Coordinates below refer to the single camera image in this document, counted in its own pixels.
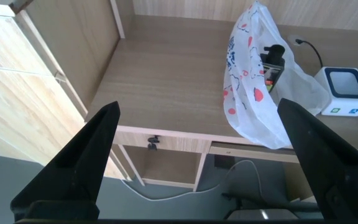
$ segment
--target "white device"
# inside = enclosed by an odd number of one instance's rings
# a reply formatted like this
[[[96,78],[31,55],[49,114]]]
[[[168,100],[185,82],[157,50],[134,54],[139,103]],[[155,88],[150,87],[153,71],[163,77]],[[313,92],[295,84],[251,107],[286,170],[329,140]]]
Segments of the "white device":
[[[358,69],[323,67],[314,78],[329,93],[322,115],[358,116]]]

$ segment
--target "black cable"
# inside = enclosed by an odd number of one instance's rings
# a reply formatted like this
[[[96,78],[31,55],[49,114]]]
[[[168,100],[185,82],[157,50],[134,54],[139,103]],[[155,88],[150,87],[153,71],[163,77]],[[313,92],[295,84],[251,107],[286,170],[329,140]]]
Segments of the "black cable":
[[[320,66],[321,66],[321,68],[323,68],[324,67],[324,65],[323,65],[323,61],[321,60],[321,57],[320,57],[320,54],[318,53],[318,51],[317,51],[317,49],[316,49],[316,47],[314,47],[313,46],[313,44],[311,44],[310,42],[308,42],[308,41],[305,41],[305,40],[300,40],[300,39],[296,39],[295,40],[295,42],[297,43],[297,44],[302,44],[302,43],[306,43],[306,44],[308,44],[313,50],[314,50],[314,52],[316,52],[316,54],[317,54],[317,57],[318,57],[318,60],[320,61]]]

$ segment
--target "plastic bag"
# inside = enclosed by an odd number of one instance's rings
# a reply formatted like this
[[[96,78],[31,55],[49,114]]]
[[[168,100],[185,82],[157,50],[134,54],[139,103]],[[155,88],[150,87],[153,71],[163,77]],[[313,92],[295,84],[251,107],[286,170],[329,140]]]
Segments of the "plastic bag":
[[[273,44],[285,48],[285,69],[269,94],[260,53]],[[241,15],[231,33],[223,95],[230,125],[241,136],[271,149],[291,145],[277,113],[281,98],[299,103],[313,115],[328,102],[328,92],[295,63],[269,11],[259,2]]]

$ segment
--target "cable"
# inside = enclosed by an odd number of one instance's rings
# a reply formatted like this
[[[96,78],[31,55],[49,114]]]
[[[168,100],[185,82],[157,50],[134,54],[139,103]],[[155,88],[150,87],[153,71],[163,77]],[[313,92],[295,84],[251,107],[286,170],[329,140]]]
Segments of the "cable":
[[[259,172],[258,172],[258,169],[256,168],[256,165],[254,164],[253,161],[250,161],[250,160],[243,160],[243,161],[239,161],[237,163],[235,163],[232,167],[230,167],[229,171],[226,173],[226,175],[223,177],[223,179],[220,181],[220,183],[218,183],[216,186],[214,187],[211,187],[210,189],[207,189],[207,190],[203,190],[203,191],[200,191],[200,192],[187,192],[187,193],[184,193],[184,194],[180,194],[180,195],[176,195],[176,196],[172,196],[172,197],[167,197],[167,198],[158,198],[158,199],[151,199],[151,198],[148,198],[144,195],[142,195],[141,193],[139,193],[138,191],[136,191],[135,189],[133,189],[131,186],[129,186],[126,182],[124,182],[123,180],[121,180],[121,182],[127,186],[131,191],[133,191],[135,194],[137,194],[138,196],[142,197],[143,199],[146,199],[148,201],[151,201],[151,202],[161,202],[161,201],[164,201],[164,200],[171,200],[171,199],[175,199],[175,198],[178,198],[178,197],[182,197],[182,196],[185,196],[185,195],[189,195],[189,194],[201,194],[201,193],[205,193],[205,192],[209,192],[209,191],[212,191],[216,188],[218,188],[221,183],[226,180],[226,178],[228,177],[230,171],[233,170],[233,168],[242,163],[242,162],[250,162],[253,166],[254,166],[254,169],[256,171],[256,175],[257,175],[257,178],[258,178],[258,185],[259,185],[259,194],[260,194],[260,197],[262,198],[262,200],[264,200],[263,196],[262,196],[262,184],[260,184],[260,177],[259,177]]]
[[[318,53],[316,47],[313,46],[313,44],[311,44],[311,43],[308,42],[308,41],[300,40],[300,39],[296,39],[295,42],[296,42],[297,44],[302,44],[302,43],[308,44],[308,45],[314,50],[314,52],[316,52],[317,57],[318,57],[318,60],[320,61],[320,66],[321,66],[321,68],[324,67],[324,66],[323,66],[323,61],[321,60],[321,57],[320,57],[320,54]]]

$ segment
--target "green sticker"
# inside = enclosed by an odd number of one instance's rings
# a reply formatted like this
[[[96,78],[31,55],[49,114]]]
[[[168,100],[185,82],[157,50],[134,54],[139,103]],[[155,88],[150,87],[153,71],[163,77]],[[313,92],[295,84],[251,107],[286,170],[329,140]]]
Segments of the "green sticker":
[[[340,108],[334,108],[334,109],[331,111],[331,113],[338,113],[339,110],[340,110]]]

